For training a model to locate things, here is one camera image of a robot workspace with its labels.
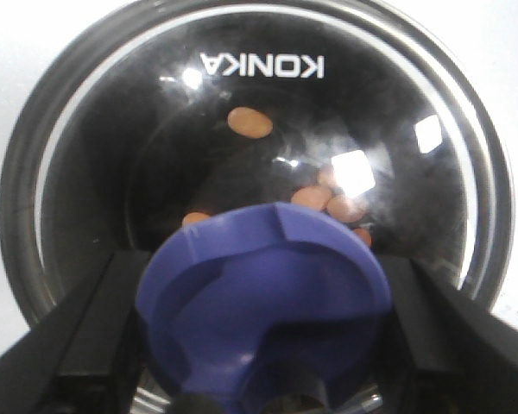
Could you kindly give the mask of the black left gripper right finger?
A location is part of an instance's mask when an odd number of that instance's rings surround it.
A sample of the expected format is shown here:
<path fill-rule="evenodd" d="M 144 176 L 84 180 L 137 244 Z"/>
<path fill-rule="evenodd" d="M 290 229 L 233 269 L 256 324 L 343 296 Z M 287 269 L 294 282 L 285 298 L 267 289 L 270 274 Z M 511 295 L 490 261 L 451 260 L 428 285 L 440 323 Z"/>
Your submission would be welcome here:
<path fill-rule="evenodd" d="M 518 330 L 410 259 L 382 256 L 393 299 L 377 356 L 385 413 L 518 413 Z"/>

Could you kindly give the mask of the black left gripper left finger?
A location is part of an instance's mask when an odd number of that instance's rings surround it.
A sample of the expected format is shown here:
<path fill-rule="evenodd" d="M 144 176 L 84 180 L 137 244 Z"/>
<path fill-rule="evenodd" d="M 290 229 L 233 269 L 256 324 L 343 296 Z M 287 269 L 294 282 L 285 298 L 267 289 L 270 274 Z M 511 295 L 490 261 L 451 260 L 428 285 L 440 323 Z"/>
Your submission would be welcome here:
<path fill-rule="evenodd" d="M 142 372 L 135 296 L 149 257 L 107 257 L 0 357 L 0 413 L 130 411 Z"/>

